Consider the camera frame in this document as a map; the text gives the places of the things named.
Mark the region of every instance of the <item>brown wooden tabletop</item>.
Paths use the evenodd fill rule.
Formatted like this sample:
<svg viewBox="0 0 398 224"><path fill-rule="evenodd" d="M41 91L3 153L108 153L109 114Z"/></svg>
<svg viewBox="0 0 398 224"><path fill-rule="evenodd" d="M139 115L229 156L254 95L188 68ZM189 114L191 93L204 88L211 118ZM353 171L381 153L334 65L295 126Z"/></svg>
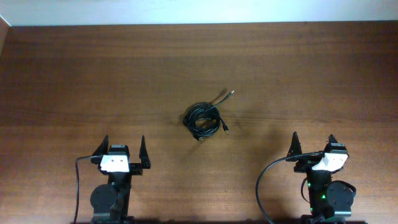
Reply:
<svg viewBox="0 0 398 224"><path fill-rule="evenodd" d="M195 140L184 111L231 90L219 108L229 135ZM152 169L133 178L130 215L257 220L257 177L297 131L304 152L329 134L346 144L334 180L358 190L350 220L395 223L397 94L397 22L13 27L0 58L0 220L71 223L74 160L106 134L134 162L146 137ZM261 183L273 218L310 213L293 166ZM106 180L80 164L79 222Z"/></svg>

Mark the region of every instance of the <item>coiled black cable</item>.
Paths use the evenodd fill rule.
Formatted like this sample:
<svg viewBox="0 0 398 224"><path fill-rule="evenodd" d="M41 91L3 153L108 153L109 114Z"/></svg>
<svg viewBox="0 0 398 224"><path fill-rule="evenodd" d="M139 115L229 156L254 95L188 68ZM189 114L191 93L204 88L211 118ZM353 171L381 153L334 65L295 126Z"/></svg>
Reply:
<svg viewBox="0 0 398 224"><path fill-rule="evenodd" d="M206 102L198 103L188 110L187 115L184 117L183 123L192 133L195 139L201 141L205 137L212 136L220 128L221 123L223 124L225 133L229 134L229 129L221 118L220 112L216 107L227 100L233 93L234 91L228 93L228 95L216 105ZM196 125L196 122L201 120L214 120L215 123L206 127L199 127Z"/></svg>

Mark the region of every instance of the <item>white wall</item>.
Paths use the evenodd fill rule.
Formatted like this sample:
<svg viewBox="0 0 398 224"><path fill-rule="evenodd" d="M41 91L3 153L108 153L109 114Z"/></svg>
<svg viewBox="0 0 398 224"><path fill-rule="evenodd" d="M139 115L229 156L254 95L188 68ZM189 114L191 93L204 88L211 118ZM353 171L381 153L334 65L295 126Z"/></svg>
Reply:
<svg viewBox="0 0 398 224"><path fill-rule="evenodd" d="M398 0L0 0L12 26L397 20Z"/></svg>

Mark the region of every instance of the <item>black wire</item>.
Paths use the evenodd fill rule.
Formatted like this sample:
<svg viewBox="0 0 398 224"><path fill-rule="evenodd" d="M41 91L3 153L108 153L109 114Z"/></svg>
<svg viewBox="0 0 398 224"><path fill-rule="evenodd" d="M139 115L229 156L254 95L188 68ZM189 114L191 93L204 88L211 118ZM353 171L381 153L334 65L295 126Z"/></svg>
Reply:
<svg viewBox="0 0 398 224"><path fill-rule="evenodd" d="M299 157L305 157L305 156L319 156L323 154L323 152L310 152L310 153L305 153L305 154L300 154L300 155L295 155L295 156L287 156L287 157L283 157L280 158L274 162L272 162L271 164L269 164L260 174L259 178L257 179L257 183L256 183L256 198L257 198L257 203L259 204L260 210L263 214L263 216L268 220L269 223L274 224L274 222L268 217L266 211L264 210L264 208L261 205L260 202L260 196L259 196L259 184L260 184L260 180L262 179L262 176L267 172L267 170L272 167L273 165L277 164L278 162L282 162L286 159L295 159L295 158L299 158Z"/></svg>
<svg viewBox="0 0 398 224"><path fill-rule="evenodd" d="M304 178L304 179L303 179L303 182L301 183L301 197L303 197L303 199L304 199L306 202L310 203L310 202L304 197L304 193L303 193L303 188L304 188L304 184L305 184L306 181L307 181L307 178Z"/></svg>
<svg viewBox="0 0 398 224"><path fill-rule="evenodd" d="M200 141L205 137L212 136L220 128L221 123L223 124L223 129L225 133L229 134L229 129L221 118L220 112L216 107L222 104L225 100L227 100L233 93L234 91L229 93L223 100L221 100L216 105L205 102L198 103L188 110L187 115L185 115L184 117L183 123L192 133L195 139ZM205 128L196 126L196 122L201 120L215 120L216 122L213 125Z"/></svg>
<svg viewBox="0 0 398 224"><path fill-rule="evenodd" d="M92 158L100 158L100 157L102 157L102 156L83 156L83 157L79 157L75 160L77 192L76 192L76 211L75 211L75 218L73 219L73 224L76 224L77 212L79 210L79 168L77 167L77 162L82 159L92 159Z"/></svg>

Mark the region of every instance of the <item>table surface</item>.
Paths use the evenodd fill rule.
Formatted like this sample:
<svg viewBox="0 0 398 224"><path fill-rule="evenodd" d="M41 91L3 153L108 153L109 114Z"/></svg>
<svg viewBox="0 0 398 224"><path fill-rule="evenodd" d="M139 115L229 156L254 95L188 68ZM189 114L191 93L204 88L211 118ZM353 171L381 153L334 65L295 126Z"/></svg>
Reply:
<svg viewBox="0 0 398 224"><path fill-rule="evenodd" d="M106 134L131 162L146 137L152 169L133 178L130 215L261 219L257 177L294 131L303 152L323 150L329 134L346 144L334 180L358 190L350 220L398 219L397 22L13 27L0 79L2 223L72 222L74 160ZM232 90L219 108L229 135L196 141L184 111ZM261 182L273 218L310 213L293 166ZM80 164L79 222L106 180Z"/></svg>

